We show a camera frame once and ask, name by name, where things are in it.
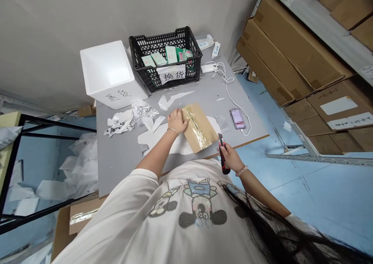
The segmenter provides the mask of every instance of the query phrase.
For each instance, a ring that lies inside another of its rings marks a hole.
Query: charging cable
[[[216,66],[216,67],[214,67],[213,78],[216,76],[217,73],[222,77],[222,79],[225,81],[225,90],[227,91],[228,97],[230,98],[230,100],[231,100],[231,101],[232,101],[236,106],[238,106],[238,107],[242,110],[242,112],[243,112],[243,113],[246,115],[246,117],[248,118],[250,128],[249,128],[249,131],[247,132],[247,134],[245,134],[245,133],[243,132],[243,130],[240,129],[241,133],[242,133],[244,136],[247,136],[247,135],[249,134],[250,130],[251,130],[250,118],[249,118],[249,116],[246,114],[245,110],[244,110],[242,107],[240,107],[240,106],[239,106],[239,105],[238,105],[238,104],[237,104],[237,103],[236,103],[236,102],[235,102],[235,101],[230,97],[229,92],[228,92],[228,83],[231,83],[232,81],[234,81],[234,77],[227,78],[227,76],[225,75],[225,65],[224,65],[223,62],[218,62],[218,63],[216,63],[216,62],[211,61],[211,62],[207,62],[207,63],[205,63],[205,65],[210,64],[210,63],[212,63],[212,64],[214,64],[214,65]]]

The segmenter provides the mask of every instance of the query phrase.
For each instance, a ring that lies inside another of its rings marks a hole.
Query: black plastic crate
[[[199,81],[202,52],[194,38],[192,30],[188,26],[185,28],[176,29],[174,33],[164,35],[153,37],[146,37],[144,35],[129,37],[129,44],[131,47],[133,67],[135,71],[139,73],[150,92]],[[188,58],[186,61],[163,66],[145,67],[141,57],[159,52],[166,59],[165,46],[168,45],[189,49],[192,51],[193,57]],[[156,69],[183,64],[185,64],[186,70],[185,79],[170,80],[162,85]]]

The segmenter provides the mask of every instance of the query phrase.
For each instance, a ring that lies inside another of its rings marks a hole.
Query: smartphone
[[[232,108],[230,110],[230,115],[236,130],[246,129],[245,121],[239,108]]]

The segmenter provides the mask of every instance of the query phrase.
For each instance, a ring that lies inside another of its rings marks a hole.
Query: white box
[[[83,49],[80,58],[88,96],[115,110],[149,97],[121,40]]]

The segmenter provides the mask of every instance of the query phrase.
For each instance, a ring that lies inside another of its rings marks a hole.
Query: red utility knife
[[[219,151],[220,151],[220,157],[221,157],[221,170],[223,171],[224,175],[227,175],[230,172],[230,168],[225,164],[225,158],[224,158],[224,155],[223,155],[223,153],[221,152],[221,149],[220,149],[220,147],[223,146],[225,148],[225,150],[227,150],[227,147],[225,145],[223,135],[218,134],[218,136],[219,136]]]

